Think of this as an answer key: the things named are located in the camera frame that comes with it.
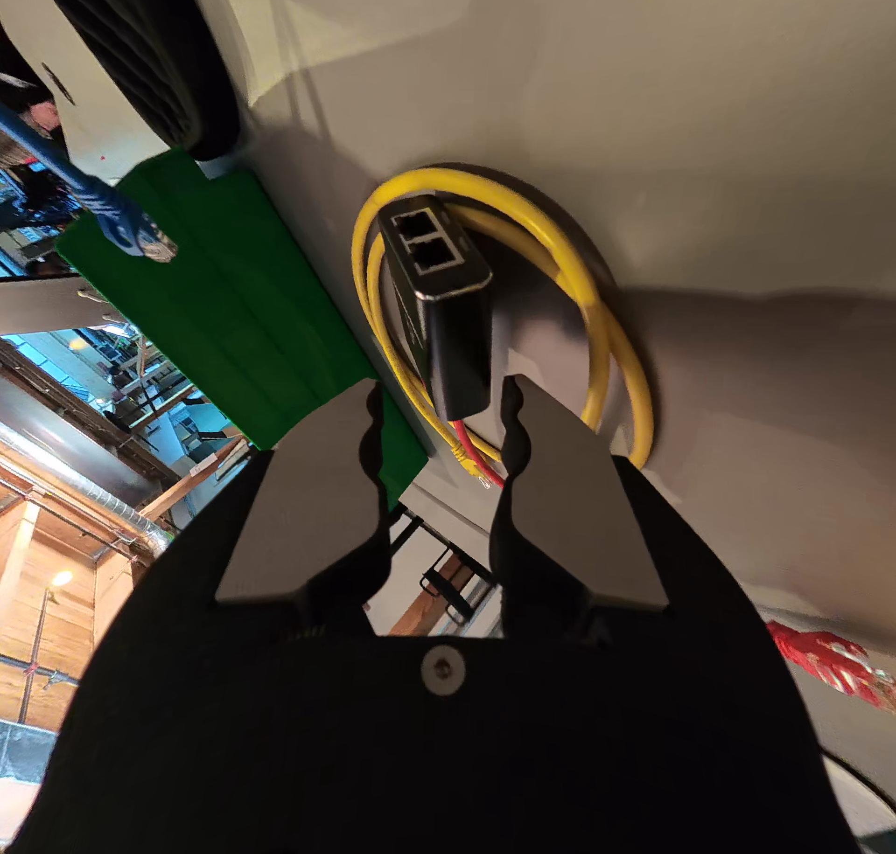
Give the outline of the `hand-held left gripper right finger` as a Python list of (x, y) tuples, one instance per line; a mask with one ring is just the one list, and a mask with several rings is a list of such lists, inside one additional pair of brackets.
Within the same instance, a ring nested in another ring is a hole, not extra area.
[(608, 443), (525, 375), (506, 376), (504, 481), (489, 540), (510, 602), (664, 610), (668, 596)]

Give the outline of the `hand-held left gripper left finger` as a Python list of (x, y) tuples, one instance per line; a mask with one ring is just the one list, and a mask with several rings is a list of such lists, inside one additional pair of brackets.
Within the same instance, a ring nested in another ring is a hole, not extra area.
[(365, 603), (391, 570), (384, 391), (364, 378), (275, 445), (215, 599)]

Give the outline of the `black ethernet switch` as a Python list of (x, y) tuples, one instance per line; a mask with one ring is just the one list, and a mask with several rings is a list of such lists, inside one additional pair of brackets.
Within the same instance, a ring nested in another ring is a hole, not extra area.
[(492, 270), (434, 195), (395, 199), (377, 213), (402, 328), (437, 417), (487, 410), (491, 395)]

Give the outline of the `green plastic bin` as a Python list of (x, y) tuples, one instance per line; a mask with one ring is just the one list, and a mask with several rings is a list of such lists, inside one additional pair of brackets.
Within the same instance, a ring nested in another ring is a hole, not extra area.
[(118, 189), (177, 245), (122, 252), (81, 215), (57, 250), (259, 449), (364, 378), (379, 378), (258, 179), (209, 179), (182, 148)]

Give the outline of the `silver metal duct pipe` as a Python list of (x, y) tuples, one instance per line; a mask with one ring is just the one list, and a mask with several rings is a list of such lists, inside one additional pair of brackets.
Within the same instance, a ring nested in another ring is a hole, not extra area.
[(22, 468), (22, 477), (39, 477), (39, 485), (65, 490), (65, 496), (114, 515), (119, 524), (133, 532), (140, 545), (152, 557), (160, 557), (170, 545), (171, 536), (153, 520), (141, 515), (115, 494), (74, 470), (38, 442), (29, 440), (6, 423), (1, 423), (1, 442), (2, 457), (8, 453), (15, 454), (28, 465), (28, 469)]

